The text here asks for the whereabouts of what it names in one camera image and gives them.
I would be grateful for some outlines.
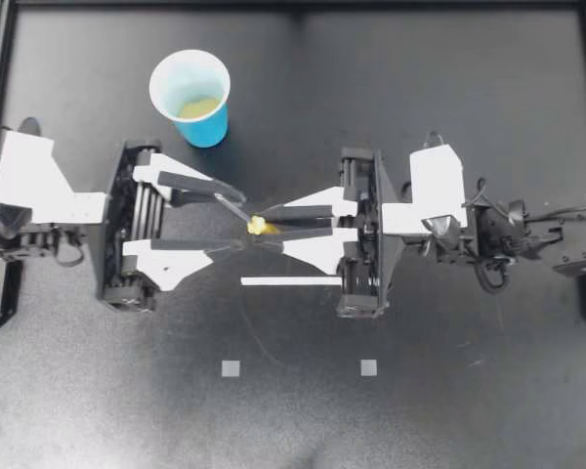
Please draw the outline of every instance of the yellow liquid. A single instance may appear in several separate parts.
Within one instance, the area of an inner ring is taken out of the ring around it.
[[[181,119],[195,119],[202,115],[208,114],[211,110],[215,109],[219,105],[220,100],[217,98],[198,98],[194,101],[185,103],[180,114],[178,116]]]

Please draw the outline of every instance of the black tabletop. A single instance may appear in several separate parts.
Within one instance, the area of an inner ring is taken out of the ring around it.
[[[99,190],[127,138],[243,190],[249,210],[338,181],[341,146],[381,149],[396,185],[430,129],[467,191],[537,212],[586,200],[586,63],[571,9],[251,11],[21,7],[4,120],[56,140]],[[230,132],[189,147],[147,95],[169,53],[231,76]],[[168,211],[167,238],[243,237],[223,207]],[[0,468],[586,468],[586,299],[521,262],[503,294],[414,256],[379,320],[338,320],[338,288],[242,288],[311,275],[248,249],[155,314],[98,304],[89,262],[26,264],[0,329]],[[361,377],[360,360],[377,376]],[[238,378],[222,361],[240,361]]]

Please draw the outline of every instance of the yellow object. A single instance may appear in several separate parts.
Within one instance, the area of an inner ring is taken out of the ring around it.
[[[202,115],[208,114],[215,109],[220,103],[217,98],[202,97],[185,103],[178,116],[181,119],[195,119]]]
[[[275,235],[280,230],[271,223],[267,223],[263,217],[253,215],[247,224],[247,232],[251,235]]]

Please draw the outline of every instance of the white cup rim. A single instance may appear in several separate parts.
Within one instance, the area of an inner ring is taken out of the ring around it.
[[[157,72],[159,72],[160,69],[163,66],[165,66],[168,62],[173,61],[178,56],[185,56],[185,55],[206,56],[206,57],[208,57],[208,59],[219,64],[222,67],[222,70],[224,71],[224,84],[225,84],[224,95],[222,96],[222,100],[217,105],[217,107],[215,107],[213,110],[211,110],[207,114],[203,114],[203,115],[200,115],[199,117],[193,117],[193,118],[189,118],[189,119],[183,119],[183,118],[178,117],[176,115],[170,114],[166,109],[164,109],[163,107],[161,107],[159,105],[159,103],[157,102],[158,100],[154,99],[153,93],[152,93],[152,81],[153,81],[154,75]],[[224,65],[224,63],[217,56],[214,56],[210,52],[202,51],[201,49],[184,49],[182,51],[176,51],[173,54],[170,54],[169,56],[167,56],[165,59],[163,59],[162,61],[160,61],[158,63],[158,65],[152,71],[152,74],[149,76],[149,100],[152,102],[152,104],[154,105],[154,107],[156,108],[156,110],[158,112],[160,112],[162,115],[164,115],[169,120],[172,120],[174,122],[192,123],[192,122],[201,122],[202,120],[208,119],[212,115],[216,114],[226,104],[226,102],[228,101],[229,95],[230,95],[230,74],[228,72],[228,68]]]

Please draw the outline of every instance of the plastic cup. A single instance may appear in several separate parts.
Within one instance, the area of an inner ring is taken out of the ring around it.
[[[149,79],[149,97],[156,110],[171,120],[187,141],[213,147],[228,132],[230,75],[222,61],[197,49],[178,51],[156,66]],[[180,117],[185,105],[216,99],[217,106],[191,118]]]

